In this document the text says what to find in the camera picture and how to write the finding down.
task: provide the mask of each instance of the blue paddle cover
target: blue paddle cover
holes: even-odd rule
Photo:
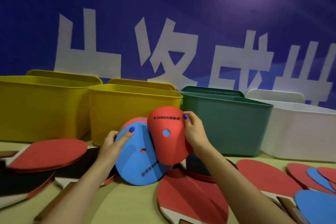
[[[310,224],[336,223],[336,196],[315,190],[301,190],[296,193],[295,202]]]
[[[122,148],[115,167],[119,175],[133,185],[152,184],[166,173],[168,166],[162,165],[156,158],[147,123],[128,125],[120,131],[115,141],[132,126],[135,127],[134,134]]]
[[[314,181],[316,181],[318,184],[320,184],[321,186],[325,187],[326,189],[329,189],[332,192],[336,191],[333,189],[333,187],[331,187],[329,180],[324,178],[318,171],[317,168],[308,168],[307,169],[307,174],[310,176],[311,179],[313,179]]]

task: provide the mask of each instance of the beige table surface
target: beige table surface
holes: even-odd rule
[[[24,144],[0,142],[0,150],[19,150]],[[227,156],[236,163],[242,157]],[[265,162],[284,171],[289,162],[305,163],[313,167],[333,167],[336,163],[298,162],[272,158],[261,153],[253,158]],[[85,224],[137,223],[157,224],[169,223],[162,217],[156,204],[158,182],[148,186],[131,186],[125,184],[120,177],[109,185],[99,188],[87,213]],[[34,217],[61,191],[56,184],[49,185],[33,198],[0,209],[1,224],[32,224]],[[229,212],[228,224],[237,224],[233,213]]]

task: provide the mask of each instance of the hand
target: hand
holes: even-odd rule
[[[185,137],[192,146],[195,154],[199,156],[199,151],[210,145],[205,134],[203,123],[193,112],[184,112]]]
[[[100,147],[99,154],[97,157],[97,161],[104,162],[107,165],[110,165],[113,168],[116,160],[119,157],[119,154],[124,146],[124,144],[132,137],[134,134],[134,127],[132,126],[128,131],[124,133],[124,135],[116,142],[114,142],[116,136],[118,135],[118,131],[111,131],[107,137],[103,145]]]

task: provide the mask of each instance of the yellow bin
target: yellow bin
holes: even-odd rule
[[[0,76],[0,140],[82,138],[90,132],[88,87],[95,76],[30,70]]]
[[[111,130],[136,117],[148,117],[161,106],[180,108],[182,95],[176,90],[103,84],[89,88],[91,138],[102,145]]]
[[[176,90],[176,88],[173,85],[168,84],[168,83],[146,82],[146,81],[120,79],[120,78],[111,79],[108,81],[108,84],[146,87],[146,88],[154,88],[154,89],[162,89],[162,90]]]

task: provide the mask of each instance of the forearm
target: forearm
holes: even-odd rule
[[[198,154],[240,224],[295,222],[237,171],[210,143]]]
[[[110,167],[104,161],[95,162],[42,223],[82,224],[99,186],[111,170]]]

